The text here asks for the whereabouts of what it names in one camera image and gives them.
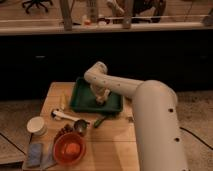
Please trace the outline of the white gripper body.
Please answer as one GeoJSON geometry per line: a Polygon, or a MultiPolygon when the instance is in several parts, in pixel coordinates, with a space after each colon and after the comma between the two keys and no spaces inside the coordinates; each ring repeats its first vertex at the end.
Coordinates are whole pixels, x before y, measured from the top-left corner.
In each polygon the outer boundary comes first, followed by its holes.
{"type": "Polygon", "coordinates": [[[110,94],[110,90],[103,88],[103,87],[99,87],[96,85],[91,84],[90,85],[91,91],[94,93],[95,97],[96,97],[96,101],[98,103],[104,103],[107,101],[108,96],[110,94]]]}

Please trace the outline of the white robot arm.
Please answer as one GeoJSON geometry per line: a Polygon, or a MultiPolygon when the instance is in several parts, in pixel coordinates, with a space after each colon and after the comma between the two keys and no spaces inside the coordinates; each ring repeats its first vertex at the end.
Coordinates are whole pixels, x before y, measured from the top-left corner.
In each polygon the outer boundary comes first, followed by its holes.
{"type": "Polygon", "coordinates": [[[189,171],[172,88],[157,80],[110,76],[100,61],[84,73],[84,79],[132,100],[140,171],[189,171]]]}

